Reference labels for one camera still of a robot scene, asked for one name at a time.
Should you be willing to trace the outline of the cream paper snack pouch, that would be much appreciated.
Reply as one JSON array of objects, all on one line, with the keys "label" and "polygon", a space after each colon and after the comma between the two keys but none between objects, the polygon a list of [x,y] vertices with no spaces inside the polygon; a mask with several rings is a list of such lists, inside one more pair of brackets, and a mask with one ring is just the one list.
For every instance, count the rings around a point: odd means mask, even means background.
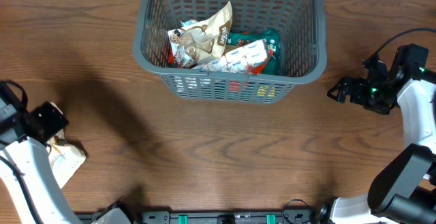
[{"label": "cream paper snack pouch", "polygon": [[70,144],[65,138],[64,129],[58,131],[48,141],[51,146],[49,163],[58,186],[62,189],[79,167],[85,162],[85,152]]}]

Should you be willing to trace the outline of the green Nescafe coffee bag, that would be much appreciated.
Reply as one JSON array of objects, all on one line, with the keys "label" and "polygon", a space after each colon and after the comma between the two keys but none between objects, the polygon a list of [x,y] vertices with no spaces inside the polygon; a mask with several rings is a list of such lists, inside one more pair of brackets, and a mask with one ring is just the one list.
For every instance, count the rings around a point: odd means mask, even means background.
[{"label": "green Nescafe coffee bag", "polygon": [[267,71],[266,74],[277,76],[279,74],[279,68],[280,68],[279,59],[281,54],[281,48],[279,44],[280,42],[279,32],[276,31],[275,29],[267,29],[261,33],[230,32],[228,35],[227,45],[231,48],[233,48],[234,46],[244,46],[246,44],[250,44],[251,42],[257,41],[259,39],[266,40],[270,57],[272,57],[272,60],[269,60],[269,63],[265,68],[265,70]]}]

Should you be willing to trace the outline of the orange cracker packet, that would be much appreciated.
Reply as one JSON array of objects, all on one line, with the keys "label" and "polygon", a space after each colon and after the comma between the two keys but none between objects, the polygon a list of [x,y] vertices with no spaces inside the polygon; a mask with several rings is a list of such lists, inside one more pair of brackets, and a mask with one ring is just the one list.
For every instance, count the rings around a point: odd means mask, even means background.
[{"label": "orange cracker packet", "polygon": [[273,58],[270,57],[266,61],[263,61],[259,64],[249,64],[249,63],[241,63],[236,64],[235,62],[227,62],[225,60],[216,61],[215,64],[201,64],[193,66],[194,69],[199,69],[200,71],[221,71],[221,72],[229,72],[229,73],[240,73],[240,74],[261,74],[267,73],[265,70],[266,66],[269,63],[269,60]]}]

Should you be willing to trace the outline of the Kleenex tissue multipack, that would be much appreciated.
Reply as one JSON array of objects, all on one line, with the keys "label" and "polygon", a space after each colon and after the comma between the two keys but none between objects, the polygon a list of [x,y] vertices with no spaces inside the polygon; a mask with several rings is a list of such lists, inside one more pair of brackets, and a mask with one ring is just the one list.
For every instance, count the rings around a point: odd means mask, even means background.
[{"label": "Kleenex tissue multipack", "polygon": [[205,64],[215,64],[216,61],[225,60],[227,62],[235,62],[237,65],[241,63],[259,64],[270,58],[268,45],[265,39],[259,39],[250,44],[235,48],[225,53],[220,59],[209,61]]}]

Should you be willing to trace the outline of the brown cookie snack pouch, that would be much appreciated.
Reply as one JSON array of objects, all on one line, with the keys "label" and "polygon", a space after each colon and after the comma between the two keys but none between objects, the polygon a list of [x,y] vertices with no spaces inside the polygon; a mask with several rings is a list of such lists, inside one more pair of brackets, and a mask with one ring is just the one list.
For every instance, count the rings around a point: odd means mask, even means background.
[{"label": "brown cookie snack pouch", "polygon": [[169,30],[174,64],[180,68],[192,68],[220,59],[231,30],[232,16],[232,4],[229,1],[206,20]]}]

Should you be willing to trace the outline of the small pale green sachet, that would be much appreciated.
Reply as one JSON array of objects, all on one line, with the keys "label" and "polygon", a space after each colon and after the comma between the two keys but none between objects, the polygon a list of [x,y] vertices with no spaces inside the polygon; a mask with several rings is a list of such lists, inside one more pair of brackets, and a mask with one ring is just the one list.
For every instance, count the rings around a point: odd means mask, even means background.
[{"label": "small pale green sachet", "polygon": [[182,27],[186,27],[186,26],[189,26],[189,25],[192,25],[192,24],[196,24],[197,22],[198,21],[196,19],[190,19],[188,21],[181,22],[181,26]]}]

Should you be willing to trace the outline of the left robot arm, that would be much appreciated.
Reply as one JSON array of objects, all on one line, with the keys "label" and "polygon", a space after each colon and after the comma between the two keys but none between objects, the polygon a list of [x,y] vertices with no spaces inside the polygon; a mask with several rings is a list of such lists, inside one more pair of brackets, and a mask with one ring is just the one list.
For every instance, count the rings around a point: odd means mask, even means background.
[{"label": "left robot arm", "polygon": [[116,201],[93,216],[70,208],[49,163],[48,141],[69,123],[50,102],[28,111],[28,97],[17,97],[17,83],[1,82],[1,179],[23,223],[132,224],[134,217]]}]

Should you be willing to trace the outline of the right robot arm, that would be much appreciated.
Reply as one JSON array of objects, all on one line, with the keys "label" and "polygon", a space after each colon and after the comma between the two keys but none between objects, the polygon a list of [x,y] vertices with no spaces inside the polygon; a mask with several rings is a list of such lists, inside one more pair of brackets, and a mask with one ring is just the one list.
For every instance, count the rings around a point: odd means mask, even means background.
[{"label": "right robot arm", "polygon": [[435,72],[425,67],[428,49],[400,46],[387,68],[374,54],[363,62],[366,78],[343,77],[327,95],[388,115],[400,108],[404,150],[373,180],[369,191],[324,204],[321,223],[435,223]]}]

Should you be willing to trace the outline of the grey plastic slotted basket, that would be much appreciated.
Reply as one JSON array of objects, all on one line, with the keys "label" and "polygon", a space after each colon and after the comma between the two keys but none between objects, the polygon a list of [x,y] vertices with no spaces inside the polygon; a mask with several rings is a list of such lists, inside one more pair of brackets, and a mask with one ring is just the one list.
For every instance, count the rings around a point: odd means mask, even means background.
[{"label": "grey plastic slotted basket", "polygon": [[[168,31],[210,18],[225,4],[233,32],[279,32],[279,73],[229,74],[170,66]],[[327,64],[324,0],[141,0],[133,54],[180,97],[274,103],[296,85],[317,80]]]}]

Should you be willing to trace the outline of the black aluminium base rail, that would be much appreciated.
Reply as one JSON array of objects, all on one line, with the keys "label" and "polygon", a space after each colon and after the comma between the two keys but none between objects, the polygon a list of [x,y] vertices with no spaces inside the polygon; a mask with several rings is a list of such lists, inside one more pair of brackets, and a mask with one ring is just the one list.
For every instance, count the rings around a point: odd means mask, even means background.
[{"label": "black aluminium base rail", "polygon": [[315,223],[316,210],[301,207],[279,211],[255,212],[143,212],[136,223],[141,224],[284,224]]}]

